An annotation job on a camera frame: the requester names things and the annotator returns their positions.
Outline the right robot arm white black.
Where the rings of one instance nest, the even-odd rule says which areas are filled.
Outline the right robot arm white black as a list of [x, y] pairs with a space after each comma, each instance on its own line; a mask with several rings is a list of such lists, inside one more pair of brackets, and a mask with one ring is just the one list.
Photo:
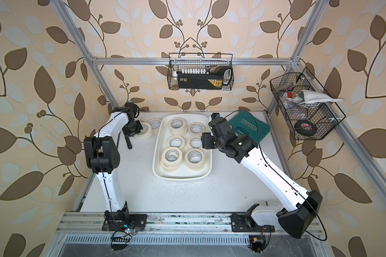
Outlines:
[[276, 216], [279, 225], [292, 237], [300, 239], [315, 218], [323, 197], [308, 191], [280, 170], [262, 151], [260, 140], [246, 134], [239, 136], [225, 117], [212, 113], [210, 132], [202, 133], [204, 149], [217, 149], [252, 171], [276, 195], [283, 209]]

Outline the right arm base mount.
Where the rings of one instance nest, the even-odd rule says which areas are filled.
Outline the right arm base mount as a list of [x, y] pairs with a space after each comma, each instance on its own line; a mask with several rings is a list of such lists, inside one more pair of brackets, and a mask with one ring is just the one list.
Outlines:
[[232, 231], [239, 233], [247, 233], [247, 232], [254, 232], [254, 233], [270, 233], [275, 232], [274, 226], [260, 226], [258, 225], [250, 214], [237, 214], [234, 213], [230, 216], [231, 219], [231, 227]]

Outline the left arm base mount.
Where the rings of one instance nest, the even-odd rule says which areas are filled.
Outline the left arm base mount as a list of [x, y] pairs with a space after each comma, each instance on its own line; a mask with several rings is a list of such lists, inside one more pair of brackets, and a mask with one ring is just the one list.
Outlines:
[[147, 214], [129, 214], [125, 211], [104, 212], [102, 231], [143, 231], [147, 224]]

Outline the white plastic storage tray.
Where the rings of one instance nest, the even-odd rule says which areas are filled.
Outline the white plastic storage tray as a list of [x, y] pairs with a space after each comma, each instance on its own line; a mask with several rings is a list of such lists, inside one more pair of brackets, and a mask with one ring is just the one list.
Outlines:
[[[184, 136], [185, 139], [185, 148], [182, 151], [183, 160], [180, 168], [175, 172], [165, 172], [160, 165], [161, 155], [165, 149], [167, 149], [167, 140], [170, 138], [171, 133], [169, 131], [168, 123], [171, 119], [180, 117], [183, 118], [187, 123], [187, 134]], [[157, 135], [156, 146], [153, 156], [153, 173], [160, 179], [169, 180], [169, 181], [194, 181], [198, 179], [203, 179], [207, 177], [212, 170], [212, 152], [202, 149], [201, 151], [205, 155], [205, 166], [199, 171], [190, 170], [185, 161], [184, 156], [189, 148], [186, 146], [186, 141], [190, 137], [200, 137], [203, 132], [209, 132], [210, 128], [208, 126], [209, 118], [201, 114], [189, 114], [189, 113], [180, 113], [168, 115], [162, 119], [161, 126]]]

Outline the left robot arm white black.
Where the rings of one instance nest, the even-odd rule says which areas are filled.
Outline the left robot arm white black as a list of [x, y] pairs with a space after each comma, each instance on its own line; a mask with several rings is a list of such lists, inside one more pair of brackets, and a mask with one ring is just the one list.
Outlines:
[[130, 220], [117, 171], [121, 160], [118, 145], [120, 136], [123, 135], [127, 147], [132, 149], [129, 138], [140, 134], [143, 129], [141, 122], [137, 120], [139, 113], [139, 106], [132, 102], [114, 108], [107, 123], [93, 136], [84, 139], [86, 163], [101, 184], [106, 201], [107, 221]]

